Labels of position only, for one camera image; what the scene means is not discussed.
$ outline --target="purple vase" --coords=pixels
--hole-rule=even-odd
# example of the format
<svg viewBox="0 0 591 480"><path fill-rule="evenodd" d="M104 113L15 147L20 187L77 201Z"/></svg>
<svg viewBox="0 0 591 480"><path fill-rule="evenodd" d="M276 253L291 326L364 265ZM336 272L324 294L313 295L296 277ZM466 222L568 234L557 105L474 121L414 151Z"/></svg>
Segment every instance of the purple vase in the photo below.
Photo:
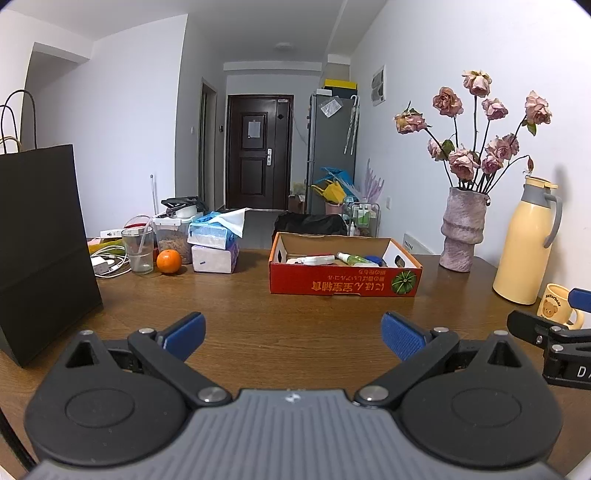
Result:
<svg viewBox="0 0 591 480"><path fill-rule="evenodd" d="M484 217L488 195L449 189L441 232L445 235L439 264L456 272L469 272L474 259L474 245L484 240Z"/></svg>

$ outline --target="gray handle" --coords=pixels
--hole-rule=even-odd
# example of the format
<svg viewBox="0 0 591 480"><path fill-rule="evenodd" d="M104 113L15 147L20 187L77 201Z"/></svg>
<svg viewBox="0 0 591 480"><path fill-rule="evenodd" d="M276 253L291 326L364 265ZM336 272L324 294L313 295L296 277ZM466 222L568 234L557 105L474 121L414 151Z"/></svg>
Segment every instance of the gray handle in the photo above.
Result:
<svg viewBox="0 0 591 480"><path fill-rule="evenodd" d="M544 248L548 248L550 245L552 245L552 242L558 233L558 229L560 228L560 221L562 220L562 198L555 197L549 193L544 193L544 198L549 202L556 203L556 216L554 217L554 225L552 225L550 234L544 240Z"/></svg>

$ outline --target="dark brown door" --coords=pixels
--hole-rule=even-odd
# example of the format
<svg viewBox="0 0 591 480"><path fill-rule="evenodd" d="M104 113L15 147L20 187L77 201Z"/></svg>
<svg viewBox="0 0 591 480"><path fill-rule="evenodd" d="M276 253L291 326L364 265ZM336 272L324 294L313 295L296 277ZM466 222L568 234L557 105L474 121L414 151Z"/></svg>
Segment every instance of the dark brown door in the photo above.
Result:
<svg viewBox="0 0 591 480"><path fill-rule="evenodd" d="M226 207L287 208L292 96L230 95Z"/></svg>

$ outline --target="brown tabletop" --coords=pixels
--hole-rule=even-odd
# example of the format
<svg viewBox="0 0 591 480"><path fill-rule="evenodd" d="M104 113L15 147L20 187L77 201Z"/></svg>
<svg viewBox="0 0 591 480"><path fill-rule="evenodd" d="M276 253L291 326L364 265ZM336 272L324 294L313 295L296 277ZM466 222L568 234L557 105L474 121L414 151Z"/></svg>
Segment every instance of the brown tabletop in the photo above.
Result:
<svg viewBox="0 0 591 480"><path fill-rule="evenodd" d="M193 310L206 316L207 338L187 363L234 395L241 387L344 388L352 395L398 362L381 340L380 319L387 310L427 329L447 326L462 338L484 339L505 327L515 306L493 293L494 267L477 258L470 274L460 274L439 267L436 256L417 259L424 272L417 296L407 299L272 295L265 251L242 251L233 275L101 280L104 309L26 369L0 353L0 406L30 448L22 426L25 406L75 331L90 328L103 339L125 338L141 327L162 329ZM519 344L541 370L542 351ZM564 417L550 465L566 474L591 450L591 394L550 388ZM2 441L0 465L16 477L24 472Z"/></svg>

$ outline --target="cartoon bear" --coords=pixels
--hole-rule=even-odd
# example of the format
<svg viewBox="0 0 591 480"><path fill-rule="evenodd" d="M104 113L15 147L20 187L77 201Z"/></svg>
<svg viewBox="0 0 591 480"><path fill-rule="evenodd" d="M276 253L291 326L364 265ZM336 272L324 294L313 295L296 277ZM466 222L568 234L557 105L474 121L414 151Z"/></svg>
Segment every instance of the cartoon bear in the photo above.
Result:
<svg viewBox="0 0 591 480"><path fill-rule="evenodd" d="M552 302L548 300L544 300L542 312L544 312L545 317L551 319L557 311L558 307L556 305L554 305Z"/></svg>

